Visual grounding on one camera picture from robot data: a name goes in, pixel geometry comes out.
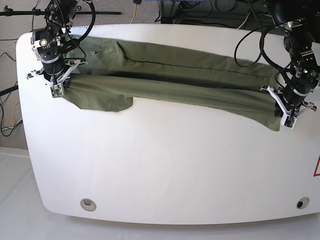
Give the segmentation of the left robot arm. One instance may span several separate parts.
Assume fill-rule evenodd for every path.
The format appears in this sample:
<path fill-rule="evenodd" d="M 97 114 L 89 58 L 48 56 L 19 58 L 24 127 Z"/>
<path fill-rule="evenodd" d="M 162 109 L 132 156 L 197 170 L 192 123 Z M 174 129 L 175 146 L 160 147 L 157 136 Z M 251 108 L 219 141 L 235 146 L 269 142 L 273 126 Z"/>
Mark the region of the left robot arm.
<path fill-rule="evenodd" d="M 312 43 L 319 40 L 320 33 L 315 27 L 315 19 L 320 11 L 318 0 L 266 0 L 265 5 L 271 14 L 274 24 L 263 26 L 257 20 L 261 33 L 259 57 L 264 58 L 283 77 L 286 85 L 279 90 L 263 86 L 275 101 L 271 116 L 275 119 L 284 117 L 293 120 L 302 113 L 301 107 L 316 111 L 316 106 L 306 102 L 306 96 L 320 84 L 320 67 Z M 290 63 L 281 67 L 265 53 L 266 35 L 275 28 L 284 30 L 283 44 L 290 55 Z"/>

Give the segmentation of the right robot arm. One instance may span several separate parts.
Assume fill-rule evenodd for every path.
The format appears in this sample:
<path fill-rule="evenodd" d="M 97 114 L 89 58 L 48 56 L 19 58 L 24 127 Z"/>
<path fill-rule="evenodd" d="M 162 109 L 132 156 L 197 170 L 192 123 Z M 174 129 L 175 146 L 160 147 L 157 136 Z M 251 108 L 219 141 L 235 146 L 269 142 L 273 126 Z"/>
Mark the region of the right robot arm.
<path fill-rule="evenodd" d="M 91 10 L 91 22 L 86 32 L 79 38 L 70 35 L 74 17 L 81 10 L 77 0 L 51 0 L 46 11 L 46 27 L 32 33 L 31 48 L 41 70 L 34 70 L 28 78 L 44 77 L 45 81 L 56 86 L 66 78 L 78 65 L 86 63 L 87 54 L 81 48 L 81 42 L 89 35 L 96 20 L 93 1 L 86 0 Z"/>

